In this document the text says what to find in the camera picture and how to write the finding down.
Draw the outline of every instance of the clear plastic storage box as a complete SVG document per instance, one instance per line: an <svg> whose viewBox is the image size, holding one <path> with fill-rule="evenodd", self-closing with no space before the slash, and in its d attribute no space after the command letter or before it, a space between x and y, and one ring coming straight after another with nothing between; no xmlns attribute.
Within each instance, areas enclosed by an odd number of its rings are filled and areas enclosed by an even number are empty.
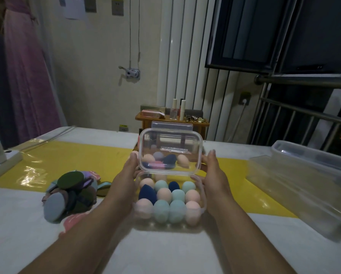
<svg viewBox="0 0 341 274"><path fill-rule="evenodd" d="M152 127L157 128L143 130L139 138L138 158L143 172L136 177L140 188L135 196L135 218L145 229L187 230L198 225L206 210L203 184L195 175L201 166L203 140L187 125L154 122ZM151 200L152 205L139 199Z"/></svg>
<svg viewBox="0 0 341 274"><path fill-rule="evenodd" d="M277 140L272 145L272 160L276 166L295 165L310 167L332 176L341 187L341 156L288 141Z"/></svg>
<svg viewBox="0 0 341 274"><path fill-rule="evenodd" d="M308 167L300 170L304 178L297 178L294 167L275 166L269 156L251 158L246 179L321 235L341 240L341 188L330 176Z"/></svg>

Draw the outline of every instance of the hand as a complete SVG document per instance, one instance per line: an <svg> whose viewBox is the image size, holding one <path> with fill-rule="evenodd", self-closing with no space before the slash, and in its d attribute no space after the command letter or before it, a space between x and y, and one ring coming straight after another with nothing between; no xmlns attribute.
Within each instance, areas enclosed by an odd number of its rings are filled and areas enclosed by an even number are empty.
<svg viewBox="0 0 341 274"><path fill-rule="evenodd" d="M113 179L104 202L115 203L126 216L131 211L131 205L138 185L134 181L134 173L139 162L135 153L131 153L123 169Z"/></svg>
<svg viewBox="0 0 341 274"><path fill-rule="evenodd" d="M220 169L215 150L211 150L208 156L202 155L201 170L206 172L206 177L200 177L204 184L207 210L216 218L225 201L234 200L226 174Z"/></svg>

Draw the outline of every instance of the yellow table mat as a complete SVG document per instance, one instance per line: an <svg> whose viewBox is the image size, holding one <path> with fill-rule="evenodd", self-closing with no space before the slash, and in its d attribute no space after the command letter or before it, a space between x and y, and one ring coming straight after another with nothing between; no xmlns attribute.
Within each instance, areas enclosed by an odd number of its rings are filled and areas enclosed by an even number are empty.
<svg viewBox="0 0 341 274"><path fill-rule="evenodd" d="M91 170L101 181L111 182L126 162L131 149L51 141L24 152L23 160L0 177L0 187L45 192L49 184L72 170ZM247 161L219 158L232 194L248 213L295 217L245 179Z"/></svg>

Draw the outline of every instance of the metal window bars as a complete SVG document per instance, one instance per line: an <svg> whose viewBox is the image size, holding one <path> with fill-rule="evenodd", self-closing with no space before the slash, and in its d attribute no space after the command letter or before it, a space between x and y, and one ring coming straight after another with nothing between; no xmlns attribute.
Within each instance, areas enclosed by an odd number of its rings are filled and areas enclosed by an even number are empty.
<svg viewBox="0 0 341 274"><path fill-rule="evenodd" d="M248 137L248 144L257 144L259 141L259 137L262 133L262 127L264 127L264 123L265 120L267 118L267 114L269 111L269 108L271 105L276 105L278 106L278 111L276 113L276 115L274 116L274 120L273 120L273 125L272 128L269 131L269 136L267 139L267 145L270 142L273 130L276 126L277 120L278 120L278 116L280 114L281 108L286 108L289 110L292 110L292 115L290 117L287 129L284 133L283 136L283 140L286 139L289 130L291 128L291 124L295 118L296 112L301 112L305 115L310 115L310 121L309 124L307 126L307 129L304 133L304 136L300 142L300 144L304 144L307 138L307 135L310 132L312 123L314 121L315 118L318 119L323 119L323 120L327 120L327 121L331 121L333 122L333 126L330 130L330 134L328 136L327 141L325 142L324 146L323 146L323 150L327 151L333 141L333 139L336 136L336 133L339 130L339 127L341 125L341 117L338 116L334 116L334 115L329 115L329 114L325 114L322 112L317 112L317 111L313 111L313 110L308 110L308 109L304 109L304 108L300 108L294 105L289 105L289 104L285 104L285 103L281 103L278 101L274 101L271 99L267 98L267 87L268 84L284 84L284 85L305 85L305 86L316 86L316 87L326 87L326 88L339 88L341 89L341 78L340 77L271 77L271 76L261 76L261 75L257 75L254 79L254 82L258 85L264 84L262 92L261 92L261 97L259 98L258 104L257 104L257 109L256 109L256 113L254 115L254 119L253 119L253 123L252 123L252 127L254 127L253 129L250 130L249 133L249 137Z"/></svg>

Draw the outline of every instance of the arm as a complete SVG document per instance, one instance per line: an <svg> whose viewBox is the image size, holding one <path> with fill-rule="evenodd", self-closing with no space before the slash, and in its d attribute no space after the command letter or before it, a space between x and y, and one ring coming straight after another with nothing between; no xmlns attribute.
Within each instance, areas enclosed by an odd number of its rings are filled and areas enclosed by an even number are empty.
<svg viewBox="0 0 341 274"><path fill-rule="evenodd" d="M283 256L232 197L225 173L215 151L203 157L207 172L203 179L207 209L216 220L232 272L295 274Z"/></svg>
<svg viewBox="0 0 341 274"><path fill-rule="evenodd" d="M131 210L136 190L133 175L137 165L136 154L131 154L122 171L113 180L103 202L20 274L93 273L118 225Z"/></svg>

